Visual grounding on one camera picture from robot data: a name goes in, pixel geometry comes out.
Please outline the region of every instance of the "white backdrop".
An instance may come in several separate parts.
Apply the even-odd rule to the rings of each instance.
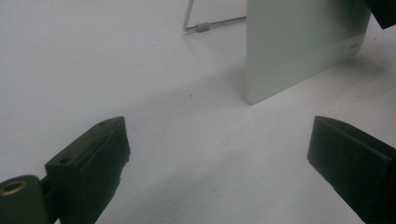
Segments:
[[[197,2],[192,24],[245,14]],[[187,4],[1,1],[0,181],[124,116],[132,159],[97,223],[362,223],[306,153],[315,115],[396,147],[395,27],[372,19],[360,55],[250,106],[246,25],[184,35]]]

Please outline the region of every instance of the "screw hole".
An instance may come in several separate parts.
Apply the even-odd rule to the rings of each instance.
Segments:
[[[70,162],[72,159],[70,157],[63,158],[59,161],[60,164],[65,164]]]
[[[2,188],[0,188],[0,196],[8,196],[14,194],[16,192],[21,191],[27,185],[27,182],[24,180],[13,181]]]

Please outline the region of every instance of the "metal stand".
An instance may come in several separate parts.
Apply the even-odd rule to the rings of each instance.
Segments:
[[[194,4],[194,0],[190,0],[189,6],[187,7],[186,17],[184,19],[183,30],[187,33],[201,33],[214,28],[227,26],[231,24],[236,24],[239,22],[244,22],[247,20],[247,17],[239,17],[226,21],[215,21],[215,22],[202,22],[195,24],[195,26],[187,27],[189,25],[190,15],[192,11],[192,5]]]

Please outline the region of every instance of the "white board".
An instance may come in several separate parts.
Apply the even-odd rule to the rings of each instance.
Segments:
[[[247,100],[359,53],[369,19],[364,0],[247,0]]]

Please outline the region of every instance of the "black plastic casing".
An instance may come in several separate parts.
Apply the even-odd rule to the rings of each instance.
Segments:
[[[371,135],[315,117],[308,160],[365,223],[396,223],[395,159],[395,148]]]
[[[9,195],[0,193],[1,224],[49,224],[39,179],[34,175],[22,175],[0,184],[19,186],[20,190]]]
[[[396,24],[396,0],[365,0],[382,29]]]
[[[102,121],[46,164],[59,191],[62,224],[94,223],[120,183],[130,148],[123,117]]]

